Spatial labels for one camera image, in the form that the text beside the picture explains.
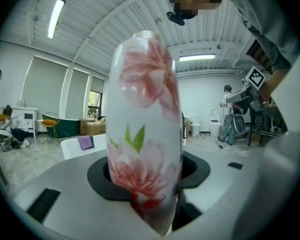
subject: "ceiling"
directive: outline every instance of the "ceiling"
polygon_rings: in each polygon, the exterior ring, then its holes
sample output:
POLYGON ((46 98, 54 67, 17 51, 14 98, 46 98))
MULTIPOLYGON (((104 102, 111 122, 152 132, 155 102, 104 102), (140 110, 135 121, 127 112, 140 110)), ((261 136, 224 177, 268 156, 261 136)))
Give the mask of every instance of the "ceiling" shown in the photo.
POLYGON ((0 40, 66 58, 108 75, 116 47, 134 33, 161 36, 179 77, 235 76, 260 65, 246 55, 255 41, 237 9, 224 0, 179 26, 168 20, 168 0, 66 0, 53 39, 47 37, 56 0, 21 0, 0 31, 0 40), (179 56, 216 53, 215 59, 179 62, 179 56))

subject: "roller blind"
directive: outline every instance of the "roller blind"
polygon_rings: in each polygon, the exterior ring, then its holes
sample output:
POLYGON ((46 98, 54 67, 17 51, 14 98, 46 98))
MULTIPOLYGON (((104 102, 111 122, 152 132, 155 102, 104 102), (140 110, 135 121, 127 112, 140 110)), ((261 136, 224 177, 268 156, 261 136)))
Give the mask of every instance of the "roller blind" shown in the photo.
POLYGON ((97 77, 93 77, 90 91, 94 91, 94 92, 97 92, 97 93, 102 93, 103 90, 104 90, 104 81, 97 78, 97 77))
POLYGON ((25 77, 21 102, 42 113, 59 114, 60 98, 68 67, 34 57, 25 77))
POLYGON ((73 70, 66 98, 65 117, 67 119, 83 118, 88 78, 88 74, 73 70))

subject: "white ceramic vase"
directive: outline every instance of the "white ceramic vase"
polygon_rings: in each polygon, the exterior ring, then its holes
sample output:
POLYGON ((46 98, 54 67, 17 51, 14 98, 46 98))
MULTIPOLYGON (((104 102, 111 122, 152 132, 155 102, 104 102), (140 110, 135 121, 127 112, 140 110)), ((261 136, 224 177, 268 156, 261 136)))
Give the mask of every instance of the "white ceramic vase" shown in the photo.
POLYGON ((142 31, 119 45, 107 91, 111 180, 132 193, 134 209, 164 234, 155 221, 173 219, 167 210, 174 211, 181 179, 183 135, 175 62, 159 35, 142 31))

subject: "fluorescent ceiling light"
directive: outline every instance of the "fluorescent ceiling light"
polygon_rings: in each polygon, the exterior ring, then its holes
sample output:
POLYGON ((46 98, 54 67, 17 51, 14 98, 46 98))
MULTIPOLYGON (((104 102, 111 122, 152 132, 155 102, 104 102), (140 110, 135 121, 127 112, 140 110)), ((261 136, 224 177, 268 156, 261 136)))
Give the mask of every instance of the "fluorescent ceiling light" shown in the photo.
POLYGON ((61 13, 62 8, 64 7, 65 3, 66 3, 65 0, 57 0, 55 2, 53 12, 51 15, 51 19, 50 19, 49 28, 48 28, 48 38, 50 38, 50 39, 54 38, 58 19, 59 19, 60 13, 61 13))
POLYGON ((193 56, 181 56, 179 60, 181 62, 186 61, 195 61, 195 60, 209 60, 214 59, 216 57, 215 54, 203 54, 203 55, 193 55, 193 56))

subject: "purple cloth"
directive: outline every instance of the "purple cloth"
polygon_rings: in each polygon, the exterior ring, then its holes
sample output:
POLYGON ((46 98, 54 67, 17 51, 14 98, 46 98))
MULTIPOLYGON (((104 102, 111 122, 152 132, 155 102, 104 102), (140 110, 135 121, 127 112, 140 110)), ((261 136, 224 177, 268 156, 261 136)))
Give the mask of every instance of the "purple cloth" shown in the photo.
POLYGON ((94 147, 94 145, 91 142, 90 136, 80 136, 77 139, 80 144, 81 150, 87 150, 94 147))

